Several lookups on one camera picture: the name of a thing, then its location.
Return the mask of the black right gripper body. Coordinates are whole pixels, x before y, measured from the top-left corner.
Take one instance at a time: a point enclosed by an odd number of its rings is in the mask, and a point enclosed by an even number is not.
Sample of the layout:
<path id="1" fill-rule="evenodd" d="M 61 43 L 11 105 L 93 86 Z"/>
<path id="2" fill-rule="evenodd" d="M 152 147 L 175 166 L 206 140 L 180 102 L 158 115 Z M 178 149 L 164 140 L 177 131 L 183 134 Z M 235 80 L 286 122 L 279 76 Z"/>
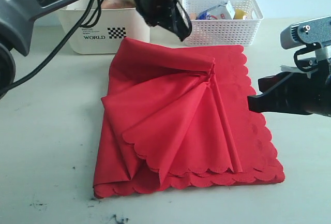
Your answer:
<path id="1" fill-rule="evenodd" d="M 321 72 L 300 72 L 293 66 L 281 66 L 286 79 L 285 92 L 290 113 L 330 115 L 330 76 Z"/>

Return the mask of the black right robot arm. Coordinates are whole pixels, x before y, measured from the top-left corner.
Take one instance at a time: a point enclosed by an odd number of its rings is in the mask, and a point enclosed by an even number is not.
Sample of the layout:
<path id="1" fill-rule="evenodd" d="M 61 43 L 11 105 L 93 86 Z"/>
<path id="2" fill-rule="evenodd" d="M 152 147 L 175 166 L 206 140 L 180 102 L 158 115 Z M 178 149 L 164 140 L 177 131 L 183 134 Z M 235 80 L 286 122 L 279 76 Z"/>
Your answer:
<path id="1" fill-rule="evenodd" d="M 258 79 L 258 86 L 261 94 L 247 97 L 252 112 L 330 117 L 330 76 L 322 69 L 282 65 L 280 73 Z"/>

